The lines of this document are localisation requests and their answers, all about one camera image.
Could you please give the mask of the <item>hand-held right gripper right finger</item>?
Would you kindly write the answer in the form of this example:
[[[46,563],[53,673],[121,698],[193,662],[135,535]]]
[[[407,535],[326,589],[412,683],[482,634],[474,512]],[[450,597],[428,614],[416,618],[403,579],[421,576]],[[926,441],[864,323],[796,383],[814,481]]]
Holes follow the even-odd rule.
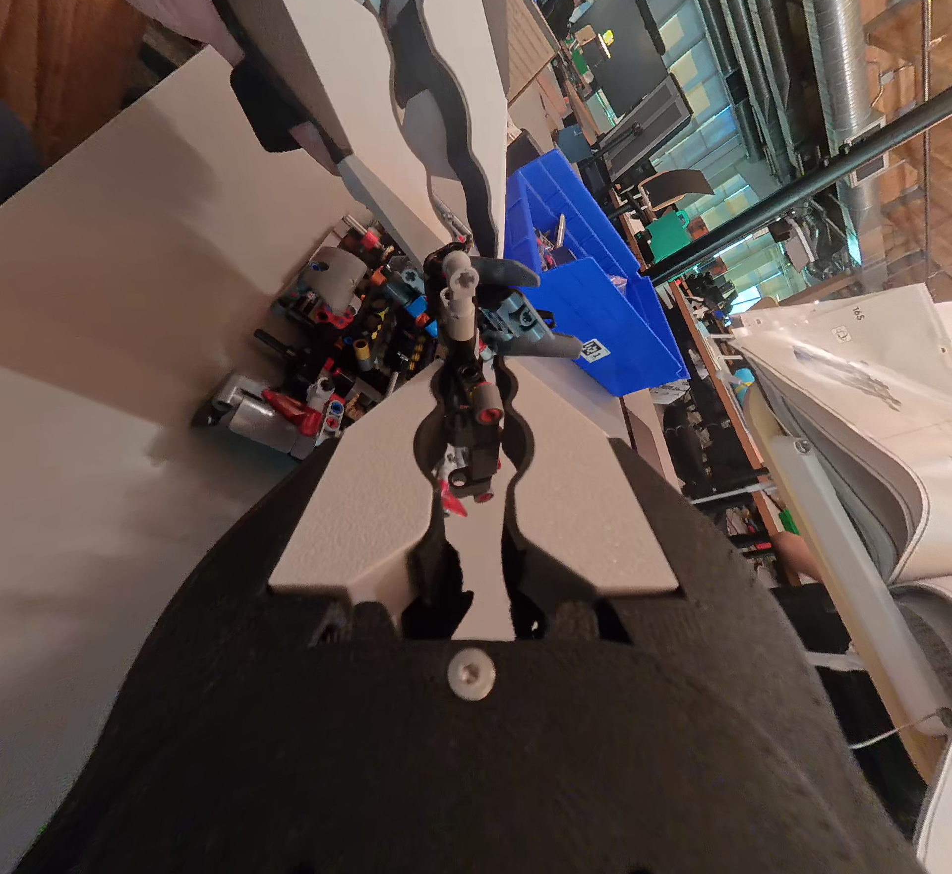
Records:
[[[515,467],[505,530],[515,588],[536,606],[674,593],[678,580],[610,438],[520,360],[497,368]]]

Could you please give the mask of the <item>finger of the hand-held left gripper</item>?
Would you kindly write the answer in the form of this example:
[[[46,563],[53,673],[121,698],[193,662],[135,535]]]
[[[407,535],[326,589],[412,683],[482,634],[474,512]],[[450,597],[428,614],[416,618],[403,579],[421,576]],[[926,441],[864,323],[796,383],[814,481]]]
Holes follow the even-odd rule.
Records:
[[[460,183],[483,258],[501,256],[507,102],[482,0],[388,0],[394,95],[426,172]]]
[[[394,59],[377,13],[357,0],[282,0],[305,53],[343,129],[337,168],[351,194],[384,224],[406,254],[434,254],[452,242],[438,214],[427,166],[411,149],[398,119]],[[459,165],[470,160],[470,110],[457,69],[461,25],[470,0],[411,0],[422,39],[411,35],[411,66],[430,75],[424,90],[437,102],[446,147]]]

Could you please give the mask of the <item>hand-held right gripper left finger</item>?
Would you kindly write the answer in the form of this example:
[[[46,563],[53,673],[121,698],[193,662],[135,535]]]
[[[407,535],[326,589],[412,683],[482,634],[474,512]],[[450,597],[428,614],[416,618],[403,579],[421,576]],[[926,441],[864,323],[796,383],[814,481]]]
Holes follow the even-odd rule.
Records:
[[[409,606],[450,581],[439,487],[414,442],[439,360],[349,426],[268,578],[277,594]]]

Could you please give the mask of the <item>large grey lego model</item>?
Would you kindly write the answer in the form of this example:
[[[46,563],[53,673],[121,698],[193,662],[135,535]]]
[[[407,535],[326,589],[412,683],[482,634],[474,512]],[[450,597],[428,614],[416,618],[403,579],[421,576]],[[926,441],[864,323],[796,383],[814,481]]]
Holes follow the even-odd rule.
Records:
[[[279,291],[192,428],[227,431],[302,461],[342,436],[437,350],[420,270],[383,226],[346,215]]]

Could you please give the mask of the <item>small black lego assembly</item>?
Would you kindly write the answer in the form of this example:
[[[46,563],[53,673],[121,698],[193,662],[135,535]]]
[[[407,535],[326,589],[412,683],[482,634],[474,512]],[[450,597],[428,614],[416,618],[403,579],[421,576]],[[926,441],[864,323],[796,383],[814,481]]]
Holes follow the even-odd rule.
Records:
[[[424,263],[427,304],[436,309],[438,341],[446,348],[437,395],[444,410],[446,450],[435,465],[444,514],[466,517],[464,500],[493,498],[506,415],[495,382],[500,358],[576,360],[582,343],[555,330],[549,312],[526,295],[541,276],[525,264],[487,258],[458,242]]]

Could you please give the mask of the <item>black monitor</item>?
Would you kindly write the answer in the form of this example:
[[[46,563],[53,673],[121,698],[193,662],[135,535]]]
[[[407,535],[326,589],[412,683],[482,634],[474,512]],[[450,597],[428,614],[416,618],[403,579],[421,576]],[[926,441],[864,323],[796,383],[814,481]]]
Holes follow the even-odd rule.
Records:
[[[575,32],[590,27],[611,44],[603,51],[595,44],[584,58],[617,118],[622,118],[650,95],[668,76],[657,41],[660,35],[645,0],[595,0],[577,19]]]

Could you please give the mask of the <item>blue storage bin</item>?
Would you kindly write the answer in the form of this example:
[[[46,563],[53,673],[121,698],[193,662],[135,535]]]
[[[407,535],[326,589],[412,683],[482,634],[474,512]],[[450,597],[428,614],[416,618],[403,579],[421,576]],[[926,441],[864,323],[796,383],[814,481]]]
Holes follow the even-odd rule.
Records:
[[[539,274],[531,304],[582,342],[577,366],[611,395],[688,378],[654,287],[559,150],[507,178],[504,255]]]

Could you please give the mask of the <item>wooden chair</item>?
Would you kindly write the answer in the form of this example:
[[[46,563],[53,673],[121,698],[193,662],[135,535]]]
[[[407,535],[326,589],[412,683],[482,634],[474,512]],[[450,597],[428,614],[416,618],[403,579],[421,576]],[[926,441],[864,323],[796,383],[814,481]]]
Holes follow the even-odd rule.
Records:
[[[638,186],[645,208],[653,214],[676,205],[685,196],[710,196],[715,190],[700,170],[672,169],[652,175]]]

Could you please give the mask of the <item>green bag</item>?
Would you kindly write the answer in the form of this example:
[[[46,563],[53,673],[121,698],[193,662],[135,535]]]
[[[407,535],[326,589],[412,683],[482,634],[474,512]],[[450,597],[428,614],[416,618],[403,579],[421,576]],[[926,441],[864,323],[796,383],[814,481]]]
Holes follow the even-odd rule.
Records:
[[[688,214],[677,210],[669,210],[649,222],[637,236],[646,264],[654,265],[689,246],[692,237],[688,226]]]

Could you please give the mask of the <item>open instruction booklet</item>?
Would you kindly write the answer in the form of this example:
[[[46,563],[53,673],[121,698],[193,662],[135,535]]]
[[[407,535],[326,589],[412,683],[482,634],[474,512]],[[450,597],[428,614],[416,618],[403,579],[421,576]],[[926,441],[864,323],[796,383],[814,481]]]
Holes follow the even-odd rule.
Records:
[[[951,304],[915,284],[750,309],[735,345],[775,419],[809,442],[893,585],[951,571]]]

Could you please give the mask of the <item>black stand pole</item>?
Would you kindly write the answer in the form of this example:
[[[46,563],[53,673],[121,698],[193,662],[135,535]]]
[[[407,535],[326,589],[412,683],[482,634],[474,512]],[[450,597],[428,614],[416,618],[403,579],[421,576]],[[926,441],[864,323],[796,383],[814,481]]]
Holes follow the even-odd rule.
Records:
[[[940,92],[885,127],[842,148],[834,157],[781,187],[718,228],[642,270],[653,286],[683,275],[736,242],[779,219],[815,194],[848,179],[859,168],[931,130],[951,116],[951,90]]]

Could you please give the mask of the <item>silver air duct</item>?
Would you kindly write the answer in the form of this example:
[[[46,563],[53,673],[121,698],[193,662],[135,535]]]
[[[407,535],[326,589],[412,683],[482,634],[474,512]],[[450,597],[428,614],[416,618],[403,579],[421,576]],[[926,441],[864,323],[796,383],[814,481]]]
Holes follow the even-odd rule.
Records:
[[[802,0],[833,157],[884,122],[872,106],[861,0]]]

